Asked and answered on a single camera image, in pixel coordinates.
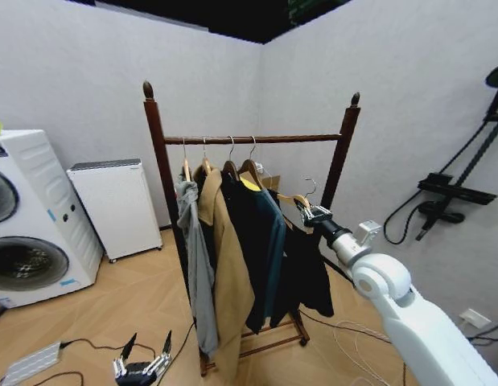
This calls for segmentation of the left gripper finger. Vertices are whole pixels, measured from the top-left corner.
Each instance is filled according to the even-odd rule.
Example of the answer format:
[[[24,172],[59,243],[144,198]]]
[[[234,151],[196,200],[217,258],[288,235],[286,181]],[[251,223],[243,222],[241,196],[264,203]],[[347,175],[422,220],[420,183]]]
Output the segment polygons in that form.
[[[145,370],[145,374],[150,378],[158,379],[162,377],[171,364],[171,335],[172,330],[169,330],[162,353]]]
[[[113,360],[113,374],[115,378],[122,378],[127,374],[126,360],[129,358],[137,338],[137,334],[131,337],[128,343],[122,348],[121,354]]]

